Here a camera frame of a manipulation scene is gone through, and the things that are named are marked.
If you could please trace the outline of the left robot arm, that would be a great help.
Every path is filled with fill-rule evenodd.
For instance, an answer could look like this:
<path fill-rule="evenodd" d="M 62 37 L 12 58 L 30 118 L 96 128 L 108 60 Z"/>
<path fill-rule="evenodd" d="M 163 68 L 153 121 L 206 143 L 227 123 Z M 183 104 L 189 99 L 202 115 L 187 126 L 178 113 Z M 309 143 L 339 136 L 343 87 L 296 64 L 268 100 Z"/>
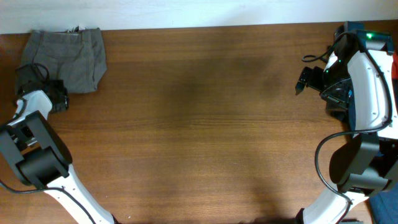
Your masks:
<path fill-rule="evenodd" d="M 47 121 L 69 106 L 62 80 L 28 82 L 17 92 L 14 117 L 1 125 L 1 154 L 16 177 L 54 198 L 77 223 L 117 223 L 79 180 L 70 151 Z"/>

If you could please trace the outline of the grey shorts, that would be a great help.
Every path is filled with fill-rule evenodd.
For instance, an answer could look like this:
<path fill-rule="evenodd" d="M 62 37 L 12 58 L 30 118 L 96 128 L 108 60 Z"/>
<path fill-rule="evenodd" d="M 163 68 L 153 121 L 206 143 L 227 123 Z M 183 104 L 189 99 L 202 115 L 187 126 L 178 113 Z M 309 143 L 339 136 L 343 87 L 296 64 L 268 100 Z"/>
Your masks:
<path fill-rule="evenodd" d="M 63 80 L 69 93 L 91 93 L 107 70 L 101 30 L 78 32 L 32 31 L 20 66 L 39 63 L 51 80 Z"/>

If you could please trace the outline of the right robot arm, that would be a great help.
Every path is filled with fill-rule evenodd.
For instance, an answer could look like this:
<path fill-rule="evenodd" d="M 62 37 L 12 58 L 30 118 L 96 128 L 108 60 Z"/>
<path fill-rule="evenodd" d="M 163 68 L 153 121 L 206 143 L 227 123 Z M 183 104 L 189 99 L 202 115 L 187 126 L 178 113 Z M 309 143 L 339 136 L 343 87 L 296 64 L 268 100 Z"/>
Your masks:
<path fill-rule="evenodd" d="M 349 141 L 333 153 L 324 191 L 298 212 L 296 223 L 343 223 L 357 204 L 397 184 L 393 55 L 390 34 L 346 22 L 319 56 L 325 67 L 302 70 L 296 92 L 318 91 L 327 111 L 348 124 Z"/>

